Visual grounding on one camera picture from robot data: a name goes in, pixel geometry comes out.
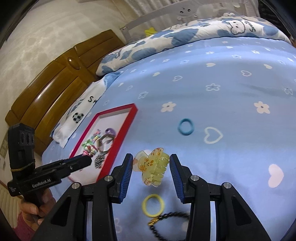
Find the human hand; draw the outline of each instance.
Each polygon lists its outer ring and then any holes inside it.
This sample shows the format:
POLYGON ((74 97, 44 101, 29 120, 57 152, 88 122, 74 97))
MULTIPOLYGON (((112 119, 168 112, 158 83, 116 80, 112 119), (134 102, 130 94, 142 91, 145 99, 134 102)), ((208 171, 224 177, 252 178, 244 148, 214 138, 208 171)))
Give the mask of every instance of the human hand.
POLYGON ((44 191, 42 201, 44 204, 42 204, 39 208, 37 208, 35 204, 26 202, 25 200, 22 200, 20 204, 23 220, 34 231, 37 230, 39 225, 44 220, 43 217, 49 213, 56 203, 56 200, 53 198, 49 188, 44 191), (42 218, 37 220, 36 215, 39 215, 42 218))

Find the rubber band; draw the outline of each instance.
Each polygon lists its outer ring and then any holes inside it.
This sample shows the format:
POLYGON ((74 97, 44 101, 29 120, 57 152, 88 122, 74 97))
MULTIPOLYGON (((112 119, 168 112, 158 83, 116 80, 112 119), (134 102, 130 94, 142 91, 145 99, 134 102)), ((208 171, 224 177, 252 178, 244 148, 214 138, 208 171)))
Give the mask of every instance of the rubber band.
POLYGON ((192 134, 192 132, 194 131, 194 125, 192 123, 192 121, 188 118, 185 118, 185 119, 182 119, 178 125, 178 131, 184 135, 184 136, 188 136, 190 134, 192 134), (181 129, 181 125, 184 123, 184 122, 188 122, 191 126, 191 130, 190 131, 187 131, 187 132, 184 132, 182 129, 181 129))
POLYGON ((163 199, 162 199, 159 195, 157 195, 157 194, 151 194, 151 195, 145 197, 145 199, 144 199, 143 202, 142 202, 142 211, 143 211, 143 213, 144 213, 146 216, 148 216, 148 217, 150 217, 150 218, 154 218, 154 217, 157 217, 157 216, 161 215, 164 209, 165 209, 165 203, 164 203, 163 199), (152 197, 157 198, 157 200, 158 200, 159 203, 160 203, 160 210, 159 210, 159 212, 156 213, 156 214, 150 214, 150 213, 147 212, 147 209, 146 209, 147 201, 148 201, 150 198, 152 198, 152 197))

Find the blue bed sheet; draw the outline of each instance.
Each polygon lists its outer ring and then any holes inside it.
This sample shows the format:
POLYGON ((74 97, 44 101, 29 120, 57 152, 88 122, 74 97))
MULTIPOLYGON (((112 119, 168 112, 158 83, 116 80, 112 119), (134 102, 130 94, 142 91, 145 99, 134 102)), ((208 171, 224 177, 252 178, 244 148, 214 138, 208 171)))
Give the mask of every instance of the blue bed sheet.
MULTIPOLYGON (((118 70, 123 73, 93 106, 75 138, 64 149, 52 142, 42 162, 68 158, 96 113, 135 103, 139 111, 114 166, 126 153, 163 147, 207 182, 232 183, 272 241, 278 241, 296 218, 295 62, 296 49, 288 43, 250 37, 201 40, 152 55, 118 70), (183 118, 195 126, 189 136, 177 130, 183 118)), ((65 178, 53 187, 54 197, 69 185, 65 178)), ((119 241, 156 240, 141 210, 152 193, 164 199, 164 212, 190 209, 177 198, 169 168, 157 188, 145 186, 141 172, 133 172, 123 203, 113 205, 119 241)), ((185 238, 183 219, 167 219, 157 227, 167 239, 185 238)), ((211 236, 214 241, 214 213, 211 236)))

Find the wall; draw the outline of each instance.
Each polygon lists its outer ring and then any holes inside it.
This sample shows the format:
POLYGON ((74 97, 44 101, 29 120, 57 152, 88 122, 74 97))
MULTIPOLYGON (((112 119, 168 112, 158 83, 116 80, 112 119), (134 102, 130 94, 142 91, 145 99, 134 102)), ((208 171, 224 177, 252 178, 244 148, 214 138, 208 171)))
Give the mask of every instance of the wall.
MULTIPOLYGON (((4 118, 11 105, 49 62, 108 29, 124 41, 119 28, 126 23, 111 0, 53 0, 31 9, 0 50, 0 142, 8 129, 4 118)), ((7 154, 0 180, 10 179, 7 154)))

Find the silver bolt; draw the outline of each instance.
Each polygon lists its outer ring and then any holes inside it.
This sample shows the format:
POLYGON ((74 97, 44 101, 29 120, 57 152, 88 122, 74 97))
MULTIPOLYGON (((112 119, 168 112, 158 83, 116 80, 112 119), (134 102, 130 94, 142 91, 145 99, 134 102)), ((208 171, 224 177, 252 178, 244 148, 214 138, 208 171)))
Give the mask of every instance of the silver bolt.
POLYGON ((224 186, 225 188, 227 188, 227 189, 229 189, 229 188, 232 187, 230 183, 224 183, 223 186, 224 186))
POLYGON ((192 181, 198 181, 198 180, 200 179, 200 177, 197 176, 197 175, 192 175, 192 176, 190 177, 190 179, 191 179, 192 181))
POLYGON ((104 180, 105 180, 106 182, 110 182, 110 181, 113 180, 113 177, 109 175, 109 176, 106 176, 106 177, 104 178, 104 180))
POLYGON ((79 183, 73 183, 72 186, 71 186, 73 189, 77 189, 80 187, 80 184, 79 183))

